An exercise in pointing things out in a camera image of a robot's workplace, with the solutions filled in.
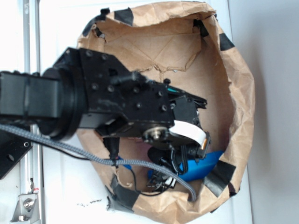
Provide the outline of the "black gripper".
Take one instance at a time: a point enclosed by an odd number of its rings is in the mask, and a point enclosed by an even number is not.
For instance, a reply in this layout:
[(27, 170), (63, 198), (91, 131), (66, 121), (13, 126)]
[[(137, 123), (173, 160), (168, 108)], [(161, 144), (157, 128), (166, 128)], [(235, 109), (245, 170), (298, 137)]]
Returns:
[(102, 137), (137, 137), (159, 150), (205, 157), (210, 136), (198, 110), (206, 107), (206, 99), (137, 72), (106, 75), (99, 86), (94, 92), (100, 115), (96, 131)]

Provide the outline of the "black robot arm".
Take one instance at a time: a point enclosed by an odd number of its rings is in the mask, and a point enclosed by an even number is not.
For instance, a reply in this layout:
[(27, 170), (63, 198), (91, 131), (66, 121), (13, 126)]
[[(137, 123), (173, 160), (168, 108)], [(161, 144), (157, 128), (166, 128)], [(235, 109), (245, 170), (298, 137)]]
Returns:
[(110, 158), (120, 138), (141, 138), (160, 150), (194, 159), (205, 157), (210, 136), (198, 109), (207, 101), (184, 90), (129, 71), (115, 56), (68, 48), (42, 76), (0, 74), (2, 124), (36, 124), (55, 140), (77, 129), (94, 129)]

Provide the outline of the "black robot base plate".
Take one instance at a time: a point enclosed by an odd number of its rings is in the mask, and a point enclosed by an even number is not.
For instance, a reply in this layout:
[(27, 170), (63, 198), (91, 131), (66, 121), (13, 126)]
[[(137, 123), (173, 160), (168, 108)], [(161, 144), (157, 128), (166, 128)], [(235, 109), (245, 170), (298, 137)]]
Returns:
[(17, 165), (23, 156), (32, 148), (32, 143), (24, 138), (0, 132), (0, 179)]

